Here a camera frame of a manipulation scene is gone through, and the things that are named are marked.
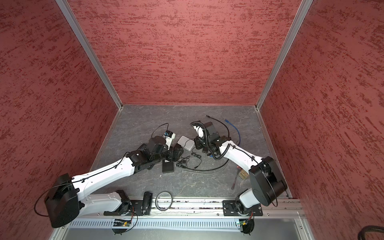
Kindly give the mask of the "black power adapter with cable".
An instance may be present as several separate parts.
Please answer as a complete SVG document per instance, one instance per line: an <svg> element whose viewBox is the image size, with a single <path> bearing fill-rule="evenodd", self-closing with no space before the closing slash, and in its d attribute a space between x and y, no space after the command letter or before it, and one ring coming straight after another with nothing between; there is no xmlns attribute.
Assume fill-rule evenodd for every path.
<svg viewBox="0 0 384 240"><path fill-rule="evenodd" d="M189 166L189 164L197 163L197 160L199 160L200 162L196 166ZM192 153L189 156L180 157L176 162L176 167L188 170L196 170L201 165L201 163L202 156L196 153Z"/></svg>

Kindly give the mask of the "black network switch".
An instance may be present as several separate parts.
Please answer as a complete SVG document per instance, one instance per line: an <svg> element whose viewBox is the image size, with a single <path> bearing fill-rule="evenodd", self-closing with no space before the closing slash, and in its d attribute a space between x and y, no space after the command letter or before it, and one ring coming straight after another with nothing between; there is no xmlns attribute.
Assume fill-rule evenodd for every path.
<svg viewBox="0 0 384 240"><path fill-rule="evenodd" d="M167 173L173 173L174 172L174 163L163 160L162 161L162 173L167 174Z"/></svg>

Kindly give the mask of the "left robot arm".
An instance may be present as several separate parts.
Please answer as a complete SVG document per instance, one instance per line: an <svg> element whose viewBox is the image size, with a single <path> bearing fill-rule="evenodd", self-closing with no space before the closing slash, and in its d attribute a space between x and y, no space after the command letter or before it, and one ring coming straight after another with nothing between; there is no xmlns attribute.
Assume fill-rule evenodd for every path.
<svg viewBox="0 0 384 240"><path fill-rule="evenodd" d="M51 226L60 228L79 216L94 213L133 217L135 209L123 190L106 195L95 195L94 192L119 179L150 170L163 160L176 162L183 152L179 144L170 148L165 145L149 148L143 144L138 150L126 152L120 160L95 171L74 177L69 174L59 176L42 194Z"/></svg>

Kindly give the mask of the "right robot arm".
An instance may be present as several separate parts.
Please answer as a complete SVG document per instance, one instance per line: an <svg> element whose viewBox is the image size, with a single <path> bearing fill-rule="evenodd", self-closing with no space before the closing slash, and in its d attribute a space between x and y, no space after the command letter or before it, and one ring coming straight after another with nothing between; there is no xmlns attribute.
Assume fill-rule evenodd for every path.
<svg viewBox="0 0 384 240"><path fill-rule="evenodd" d="M251 188L239 194L235 200L235 209L240 215L249 214L256 205L278 206L278 197L288 186L273 158L253 155L227 137L213 141L195 137L194 142L198 150L207 148L215 159L226 158L248 173Z"/></svg>

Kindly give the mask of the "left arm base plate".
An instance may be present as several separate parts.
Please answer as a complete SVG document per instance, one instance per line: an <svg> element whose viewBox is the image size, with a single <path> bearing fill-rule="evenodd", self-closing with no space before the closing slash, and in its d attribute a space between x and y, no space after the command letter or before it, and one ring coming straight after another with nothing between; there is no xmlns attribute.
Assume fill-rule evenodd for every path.
<svg viewBox="0 0 384 240"><path fill-rule="evenodd" d="M123 202L115 211L104 211L104 216L131 216L133 213L138 216L142 215L142 202L143 200L133 200Z"/></svg>

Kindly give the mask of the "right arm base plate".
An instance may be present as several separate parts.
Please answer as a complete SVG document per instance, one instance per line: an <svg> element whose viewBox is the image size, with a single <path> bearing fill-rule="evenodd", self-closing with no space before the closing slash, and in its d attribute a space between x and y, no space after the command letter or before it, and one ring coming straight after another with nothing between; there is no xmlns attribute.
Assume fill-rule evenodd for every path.
<svg viewBox="0 0 384 240"><path fill-rule="evenodd" d="M252 207L244 207L240 201L224 200L222 201L224 216L226 217L255 217L263 216L261 204Z"/></svg>

